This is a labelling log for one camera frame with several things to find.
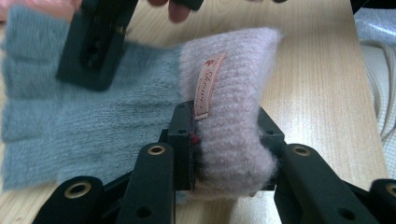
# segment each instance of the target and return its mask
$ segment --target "wood grain surface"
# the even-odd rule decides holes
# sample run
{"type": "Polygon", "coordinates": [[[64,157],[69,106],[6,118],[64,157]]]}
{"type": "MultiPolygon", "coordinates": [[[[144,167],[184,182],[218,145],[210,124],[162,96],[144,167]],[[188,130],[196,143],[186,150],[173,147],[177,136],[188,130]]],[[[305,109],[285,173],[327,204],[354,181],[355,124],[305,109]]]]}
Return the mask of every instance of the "wood grain surface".
{"type": "MultiPolygon", "coordinates": [[[[341,178],[364,189],[388,177],[349,0],[205,0],[181,24],[168,21],[165,7],[141,0],[128,39],[166,47],[261,26],[284,35],[262,106],[286,141],[315,148],[341,178]]],[[[5,99],[1,91],[1,105],[5,99]]],[[[30,223],[55,188],[0,192],[0,223],[30,223]]],[[[273,196],[178,205],[176,222],[279,223],[273,196]]]]}

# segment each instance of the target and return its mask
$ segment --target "fuzzy pink fabric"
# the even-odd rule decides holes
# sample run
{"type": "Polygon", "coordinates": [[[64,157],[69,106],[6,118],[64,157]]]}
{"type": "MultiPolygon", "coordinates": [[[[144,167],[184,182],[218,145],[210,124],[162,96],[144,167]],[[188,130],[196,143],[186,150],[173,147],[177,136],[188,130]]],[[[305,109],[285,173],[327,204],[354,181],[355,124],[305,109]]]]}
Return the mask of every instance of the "fuzzy pink fabric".
{"type": "Polygon", "coordinates": [[[0,0],[0,21],[7,19],[7,12],[13,5],[24,5],[52,16],[71,21],[82,0],[0,0]]]}
{"type": "Polygon", "coordinates": [[[276,159],[261,144],[257,117],[280,38],[277,30],[247,29],[192,40],[183,47],[180,88],[184,101],[194,99],[198,75],[207,59],[226,54],[209,115],[197,121],[203,156],[193,197],[252,195],[276,171],[276,159]]]}

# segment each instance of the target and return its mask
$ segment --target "pink knit glove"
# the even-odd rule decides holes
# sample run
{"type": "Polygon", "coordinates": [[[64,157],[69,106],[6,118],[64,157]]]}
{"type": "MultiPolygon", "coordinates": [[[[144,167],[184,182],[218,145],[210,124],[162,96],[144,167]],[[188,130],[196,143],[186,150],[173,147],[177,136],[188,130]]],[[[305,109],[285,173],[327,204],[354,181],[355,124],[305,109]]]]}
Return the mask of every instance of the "pink knit glove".
{"type": "Polygon", "coordinates": [[[7,20],[7,11],[13,5],[25,5],[52,16],[71,21],[81,0],[0,0],[0,21],[7,20]]]}

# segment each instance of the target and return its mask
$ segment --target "finger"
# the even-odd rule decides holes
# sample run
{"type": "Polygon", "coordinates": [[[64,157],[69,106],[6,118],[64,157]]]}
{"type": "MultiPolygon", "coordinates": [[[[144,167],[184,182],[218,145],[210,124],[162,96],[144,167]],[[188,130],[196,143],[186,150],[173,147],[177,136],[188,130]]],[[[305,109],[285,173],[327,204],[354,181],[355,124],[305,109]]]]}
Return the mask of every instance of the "finger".
{"type": "Polygon", "coordinates": [[[163,6],[165,5],[168,0],[148,0],[148,2],[155,7],[163,6]]]}
{"type": "Polygon", "coordinates": [[[174,2],[171,0],[169,2],[169,19],[172,22],[178,23],[186,20],[190,15],[190,9],[174,2]]]}

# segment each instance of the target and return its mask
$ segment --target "pink label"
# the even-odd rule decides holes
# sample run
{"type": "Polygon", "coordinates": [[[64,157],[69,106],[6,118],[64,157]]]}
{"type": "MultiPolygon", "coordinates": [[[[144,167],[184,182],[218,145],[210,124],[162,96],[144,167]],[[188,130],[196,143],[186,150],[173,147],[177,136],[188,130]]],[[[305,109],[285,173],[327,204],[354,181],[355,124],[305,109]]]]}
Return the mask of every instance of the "pink label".
{"type": "Polygon", "coordinates": [[[201,69],[194,100],[194,118],[205,119],[209,114],[212,91],[215,87],[216,76],[225,53],[210,58],[201,69]]]}

